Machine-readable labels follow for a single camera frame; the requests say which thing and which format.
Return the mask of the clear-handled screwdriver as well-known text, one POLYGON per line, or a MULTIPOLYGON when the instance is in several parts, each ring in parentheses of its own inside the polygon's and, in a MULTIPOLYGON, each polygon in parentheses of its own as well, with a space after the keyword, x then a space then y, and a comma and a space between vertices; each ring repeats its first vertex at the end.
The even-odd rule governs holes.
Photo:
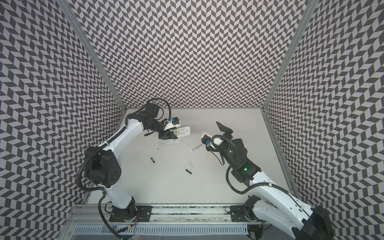
POLYGON ((201 148, 202 146, 204 146, 204 144, 199 144, 198 146, 192 148, 192 149, 191 149, 191 152, 196 151, 197 149, 201 148))

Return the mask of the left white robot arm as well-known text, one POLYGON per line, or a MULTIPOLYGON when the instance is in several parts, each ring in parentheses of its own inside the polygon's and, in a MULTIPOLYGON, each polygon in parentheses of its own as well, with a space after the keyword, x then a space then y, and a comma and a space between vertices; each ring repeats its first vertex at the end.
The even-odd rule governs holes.
POLYGON ((123 182, 121 164, 123 150, 143 131, 158 133, 160 140, 174 140, 174 130, 180 120, 172 117, 171 106, 165 99, 153 98, 143 107, 126 115, 123 126, 97 147, 89 147, 77 173, 77 185, 85 192, 102 191, 112 202, 112 213, 121 221, 131 222, 138 217, 134 198, 123 182))

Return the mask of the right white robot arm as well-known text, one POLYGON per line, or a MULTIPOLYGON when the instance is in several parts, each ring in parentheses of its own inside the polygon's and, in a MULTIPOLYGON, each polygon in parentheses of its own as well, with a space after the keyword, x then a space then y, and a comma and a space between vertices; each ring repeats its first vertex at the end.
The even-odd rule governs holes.
POLYGON ((335 237, 329 212, 313 207, 277 185, 247 156, 242 139, 234 139, 233 130, 217 122, 221 135, 202 134, 209 152, 220 154, 227 162, 226 182, 235 193, 245 195, 254 190, 243 205, 250 221, 260 220, 280 229, 294 240, 332 240, 335 237))

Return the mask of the white battery cover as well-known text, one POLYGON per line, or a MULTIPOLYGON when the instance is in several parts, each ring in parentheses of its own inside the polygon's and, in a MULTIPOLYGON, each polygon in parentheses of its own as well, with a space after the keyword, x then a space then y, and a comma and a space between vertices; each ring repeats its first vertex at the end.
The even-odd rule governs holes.
POLYGON ((192 164, 192 162, 187 162, 185 163, 185 167, 187 170, 192 170, 194 168, 194 165, 192 164))

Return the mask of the white remote with green buttons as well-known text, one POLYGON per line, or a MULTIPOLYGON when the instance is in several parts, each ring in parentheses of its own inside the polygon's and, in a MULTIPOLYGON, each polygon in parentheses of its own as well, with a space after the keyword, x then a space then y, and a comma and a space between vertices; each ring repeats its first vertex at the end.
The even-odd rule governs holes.
POLYGON ((183 127, 183 128, 175 129, 174 134, 178 138, 190 136, 191 135, 191 128, 190 127, 183 127))

